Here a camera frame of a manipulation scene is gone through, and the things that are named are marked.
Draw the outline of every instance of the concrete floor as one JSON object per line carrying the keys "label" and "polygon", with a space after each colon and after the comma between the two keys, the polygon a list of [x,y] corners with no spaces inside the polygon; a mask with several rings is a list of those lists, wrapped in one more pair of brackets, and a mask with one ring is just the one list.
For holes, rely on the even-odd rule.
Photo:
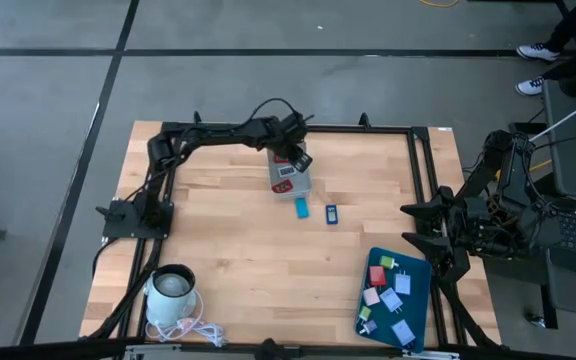
{"label": "concrete floor", "polygon": [[[128,5],[0,0],[0,48],[114,48]],[[560,18],[553,4],[142,0],[127,47],[503,50],[544,40]],[[0,57],[0,227],[8,229],[0,242],[0,346],[15,341],[109,63]],[[317,123],[355,124],[367,112],[373,124],[453,127],[466,166],[488,132],[541,108],[513,86],[544,70],[518,58],[124,58],[37,341],[78,334],[102,228],[94,207],[114,194],[134,120],[187,121],[197,110],[206,121],[240,122],[281,96]],[[576,314],[560,311],[558,331],[531,327],[522,314],[538,309],[538,289],[494,275],[489,283],[505,344],[576,355]]]}

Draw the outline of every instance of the wooden table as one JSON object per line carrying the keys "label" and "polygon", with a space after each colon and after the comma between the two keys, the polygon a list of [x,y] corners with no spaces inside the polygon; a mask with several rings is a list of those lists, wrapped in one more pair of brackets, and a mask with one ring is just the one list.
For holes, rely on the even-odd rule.
{"label": "wooden table", "polygon": [[[146,142],[160,127],[160,122],[135,123],[120,198],[143,182]],[[429,133],[439,184],[456,191],[463,176],[452,131]],[[294,203],[276,200],[269,190],[265,151],[242,145],[195,151],[177,170],[175,219],[159,264],[183,263],[195,272],[206,304],[203,320],[222,325],[230,343],[259,344],[272,337],[280,344],[385,346],[356,335],[353,325],[370,248],[423,258],[400,236],[414,232],[414,222],[399,207],[416,202],[406,136],[311,132],[306,142],[315,159],[307,219],[297,219]],[[419,140],[417,153],[428,199]],[[337,204],[338,225],[326,224],[326,204]],[[82,335],[101,325],[124,295],[135,243],[120,239],[101,255]],[[481,259],[471,258],[458,287],[475,320],[499,341]],[[135,304],[130,335],[136,333],[141,296]],[[443,309],[449,340],[455,342],[445,299]],[[426,347],[437,346],[434,324],[429,301]],[[194,333],[183,340],[205,341]]]}

